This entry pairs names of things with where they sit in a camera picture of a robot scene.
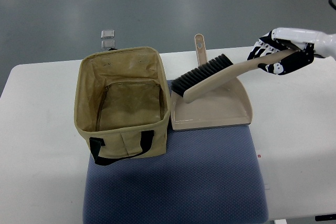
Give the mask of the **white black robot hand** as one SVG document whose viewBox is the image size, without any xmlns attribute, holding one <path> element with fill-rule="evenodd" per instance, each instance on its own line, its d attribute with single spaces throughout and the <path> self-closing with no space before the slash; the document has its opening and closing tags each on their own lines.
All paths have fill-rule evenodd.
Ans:
<svg viewBox="0 0 336 224">
<path fill-rule="evenodd" d="M 335 34 L 280 27 L 260 37 L 247 59 L 261 58 L 258 68 L 281 76 L 327 57 L 335 58 Z"/>
</svg>

